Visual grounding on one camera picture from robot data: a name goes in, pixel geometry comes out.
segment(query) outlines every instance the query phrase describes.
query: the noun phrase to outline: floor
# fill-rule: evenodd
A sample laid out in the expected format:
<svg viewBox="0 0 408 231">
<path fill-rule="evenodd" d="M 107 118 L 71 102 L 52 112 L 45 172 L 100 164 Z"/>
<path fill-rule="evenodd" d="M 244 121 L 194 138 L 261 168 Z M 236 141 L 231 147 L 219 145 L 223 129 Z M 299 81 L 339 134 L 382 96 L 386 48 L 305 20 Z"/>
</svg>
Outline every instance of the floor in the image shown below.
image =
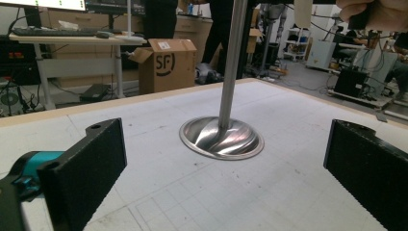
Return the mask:
<svg viewBox="0 0 408 231">
<path fill-rule="evenodd" d="M 328 71 L 318 70 L 308 68 L 304 65 L 304 62 L 292 62 L 289 60 L 281 61 L 288 69 L 288 74 L 282 76 L 278 79 L 270 78 L 268 81 L 273 84 L 282 86 L 284 88 L 296 90 L 303 92 L 305 94 L 312 95 L 314 97 L 327 100 L 333 103 L 341 104 L 343 106 L 353 108 L 368 114 L 377 115 L 383 114 L 383 111 L 374 109 L 373 107 L 365 106 L 360 103 L 351 102 L 349 99 L 341 98 L 339 96 L 333 96 L 328 93 L 328 89 L 333 88 L 337 82 L 337 76 L 329 73 Z M 53 95 L 53 99 L 56 103 L 57 108 L 65 108 L 70 106 L 88 104 L 89 102 L 80 102 L 79 96 L 82 92 L 87 90 L 87 87 L 69 88 L 62 89 L 58 87 L 56 80 L 50 80 L 50 89 Z M 37 87 L 29 86 L 23 87 L 23 95 L 25 98 L 30 99 L 28 95 L 37 96 Z M 139 94 L 139 83 L 137 81 L 125 82 L 124 83 L 124 94 L 126 96 L 136 96 Z M 110 90 L 103 100 L 116 99 L 115 94 Z M 42 108 L 39 105 L 35 111 L 41 111 Z M 391 115 L 384 115 L 388 120 L 396 121 L 405 125 L 408 125 L 408 121 Z"/>
</svg>

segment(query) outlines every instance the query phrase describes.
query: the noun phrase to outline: desk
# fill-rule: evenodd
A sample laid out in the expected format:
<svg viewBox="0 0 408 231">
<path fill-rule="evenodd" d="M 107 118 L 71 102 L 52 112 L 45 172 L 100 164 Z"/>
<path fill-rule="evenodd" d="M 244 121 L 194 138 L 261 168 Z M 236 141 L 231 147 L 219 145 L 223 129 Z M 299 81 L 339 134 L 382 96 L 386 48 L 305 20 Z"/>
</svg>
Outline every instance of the desk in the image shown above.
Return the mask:
<svg viewBox="0 0 408 231">
<path fill-rule="evenodd" d="M 385 230 L 323 167 L 333 118 L 377 131 L 408 151 L 408 130 L 373 115 L 266 82 L 237 81 L 232 118 L 265 139 L 257 156 L 228 162 L 188 149 L 186 121 L 217 116 L 221 84 L 0 119 L 0 177 L 33 150 L 66 150 L 85 128 L 121 117 L 128 166 L 85 230 Z M 24 203 L 32 230 L 50 231 L 43 199 Z"/>
<path fill-rule="evenodd" d="M 45 97 L 45 109 L 55 109 L 48 88 L 48 78 L 85 76 L 92 74 L 112 74 L 117 78 L 117 97 L 123 98 L 122 63 L 120 58 L 120 45 L 142 45 L 146 40 L 126 41 L 117 38 L 96 37 L 19 37 L 10 35 L 11 40 L 20 43 L 32 43 L 36 50 L 38 72 L 41 78 L 42 90 Z M 115 56 L 109 59 L 82 59 L 62 60 L 44 59 L 39 49 L 40 44 L 76 44 L 76 45 L 112 45 L 115 48 Z"/>
</svg>

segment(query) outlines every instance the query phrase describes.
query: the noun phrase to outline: cardboard box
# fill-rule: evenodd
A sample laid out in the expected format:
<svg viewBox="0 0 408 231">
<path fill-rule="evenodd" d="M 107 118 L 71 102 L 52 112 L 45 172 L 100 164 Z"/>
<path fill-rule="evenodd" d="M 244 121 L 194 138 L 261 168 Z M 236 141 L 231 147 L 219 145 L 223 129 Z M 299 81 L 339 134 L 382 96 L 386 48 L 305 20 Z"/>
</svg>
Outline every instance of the cardboard box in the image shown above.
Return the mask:
<svg viewBox="0 0 408 231">
<path fill-rule="evenodd" d="M 249 39 L 248 39 L 248 47 L 246 48 L 246 53 L 252 54 L 255 53 L 255 46 L 256 46 L 256 39 L 261 37 L 262 33 L 258 29 L 250 29 L 249 31 Z"/>
<path fill-rule="evenodd" d="M 256 27 L 256 23 L 258 22 L 259 11 L 260 9 L 255 8 L 254 11 L 252 12 L 251 27 Z"/>
<path fill-rule="evenodd" d="M 187 7 L 189 6 L 189 1 L 187 0 L 178 0 L 178 8 L 180 8 L 184 13 L 187 12 Z"/>
<path fill-rule="evenodd" d="M 196 48 L 188 39 L 150 39 L 129 59 L 139 63 L 139 94 L 194 87 Z"/>
</svg>

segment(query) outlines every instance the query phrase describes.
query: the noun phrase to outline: white cabinet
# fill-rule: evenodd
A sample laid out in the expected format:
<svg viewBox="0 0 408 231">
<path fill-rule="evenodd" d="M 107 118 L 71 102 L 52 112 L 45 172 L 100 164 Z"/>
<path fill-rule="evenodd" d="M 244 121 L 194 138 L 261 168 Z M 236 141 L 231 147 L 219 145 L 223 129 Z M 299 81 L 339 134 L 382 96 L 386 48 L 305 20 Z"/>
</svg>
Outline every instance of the white cabinet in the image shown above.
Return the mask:
<svg viewBox="0 0 408 231">
<path fill-rule="evenodd" d="M 285 56 L 290 56 L 294 61 L 296 59 L 303 60 L 306 55 L 307 46 L 309 44 L 309 36 L 311 32 L 304 28 L 289 29 L 288 38 L 291 35 L 296 35 L 297 40 L 286 40 L 287 48 L 284 50 Z"/>
<path fill-rule="evenodd" d="M 319 69 L 328 69 L 335 47 L 335 42 L 323 40 L 314 41 L 306 66 Z"/>
</svg>

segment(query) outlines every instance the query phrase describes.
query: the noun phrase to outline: black machine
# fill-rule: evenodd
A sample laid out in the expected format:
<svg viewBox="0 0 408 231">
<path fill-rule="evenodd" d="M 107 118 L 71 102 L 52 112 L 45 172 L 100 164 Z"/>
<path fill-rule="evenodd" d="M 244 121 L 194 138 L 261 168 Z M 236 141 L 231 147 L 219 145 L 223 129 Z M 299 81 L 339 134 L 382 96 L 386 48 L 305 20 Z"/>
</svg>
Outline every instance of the black machine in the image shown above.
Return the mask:
<svg viewBox="0 0 408 231">
<path fill-rule="evenodd" d="M 29 152 L 14 163 L 0 180 L 0 230 L 30 230 L 21 203 L 42 193 L 55 230 L 84 229 L 127 165 L 120 118 L 86 133 L 65 152 Z"/>
<path fill-rule="evenodd" d="M 0 37 L 0 77 L 19 86 L 40 84 L 34 45 Z"/>
<path fill-rule="evenodd" d="M 334 91 L 337 93 L 360 98 L 363 94 L 365 83 L 369 78 L 366 72 L 353 69 L 343 69 L 340 72 Z"/>
<path fill-rule="evenodd" d="M 385 228 L 408 230 L 408 154 L 372 129 L 333 120 L 324 167 Z"/>
</svg>

